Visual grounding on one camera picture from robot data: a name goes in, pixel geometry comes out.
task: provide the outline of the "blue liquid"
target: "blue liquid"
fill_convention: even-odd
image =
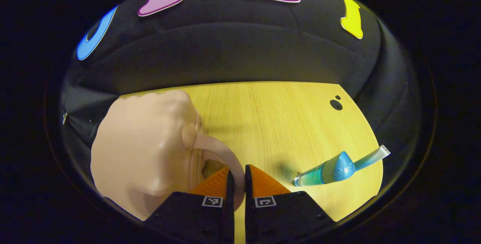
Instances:
[[[302,174],[299,174],[294,178],[294,186],[313,186],[322,185],[322,169],[324,168],[325,162],[317,167],[314,167]]]

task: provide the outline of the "wooden table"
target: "wooden table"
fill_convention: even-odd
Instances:
[[[174,88],[135,93],[165,92]],[[297,173],[346,151],[353,161],[378,148],[354,101],[341,86],[304,82],[239,82],[182,86],[203,120],[204,132],[223,141],[245,166],[252,164],[291,191],[306,191],[334,220],[375,196],[383,163],[351,178],[320,186],[294,187]],[[341,111],[330,101],[340,97]],[[245,202],[235,212],[235,243],[245,243]]]

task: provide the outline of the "table surface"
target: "table surface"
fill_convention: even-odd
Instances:
[[[377,162],[345,181],[295,187],[294,176],[342,151],[356,161],[378,148],[376,137],[340,85],[306,82],[237,82],[181,86],[134,93],[187,92],[204,133],[223,141],[243,167],[252,164],[290,191],[306,191],[334,220],[346,217],[375,196],[383,180]],[[343,109],[335,110],[331,100]],[[235,243],[245,243],[245,201],[235,212]]]

